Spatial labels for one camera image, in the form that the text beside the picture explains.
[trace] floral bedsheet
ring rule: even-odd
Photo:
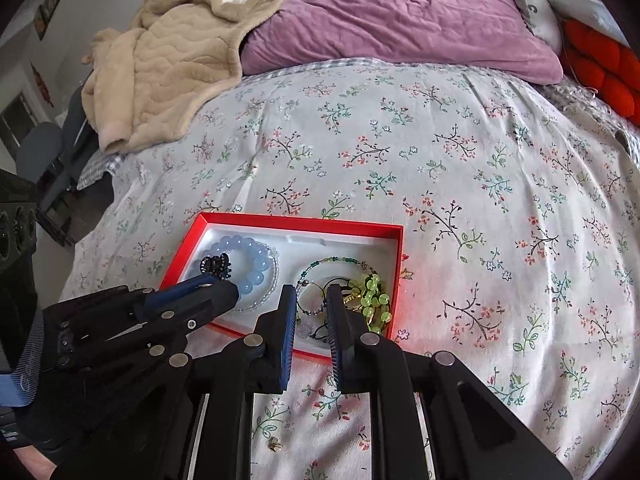
[[[402,223],[405,349],[457,354],[576,479],[635,408],[638,170],[513,76],[353,59],[247,78],[113,185],[66,298],[158,286],[201,210]],[[226,342],[204,328],[190,352]],[[367,396],[340,396],[328,366],[294,360],[253,438],[254,478],[370,478]]]

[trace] orange pillow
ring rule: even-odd
[[[574,76],[583,86],[600,90],[606,76],[605,70],[593,59],[583,56],[574,48],[566,48],[560,57],[564,71]]]
[[[631,88],[640,91],[640,62],[638,62],[636,54],[626,46],[620,50],[620,70],[618,75]]]
[[[578,20],[567,20],[564,22],[564,32],[569,42],[583,54],[589,54],[589,31],[592,30]]]
[[[616,76],[605,76],[599,96],[619,115],[629,118],[634,114],[636,103],[631,90]]]
[[[636,111],[629,117],[629,120],[636,126],[640,126],[640,93],[633,92],[634,101],[636,102]]]
[[[601,67],[617,74],[620,70],[620,44],[596,30],[587,35],[587,52]]]

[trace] small charm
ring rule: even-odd
[[[277,439],[277,437],[272,436],[268,441],[267,441],[267,447],[269,449],[271,449],[274,453],[277,453],[279,451],[282,451],[282,444],[280,443],[280,441]]]
[[[231,277],[231,264],[226,253],[220,256],[205,256],[200,262],[200,272],[213,274],[219,280],[228,280]]]

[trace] beige fleece blanket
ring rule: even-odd
[[[130,30],[98,32],[82,106],[105,153],[180,139],[207,101],[240,82],[242,39],[283,0],[145,0]]]

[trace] window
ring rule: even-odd
[[[22,92],[0,114],[0,139],[14,158],[20,143],[36,125],[36,119]]]

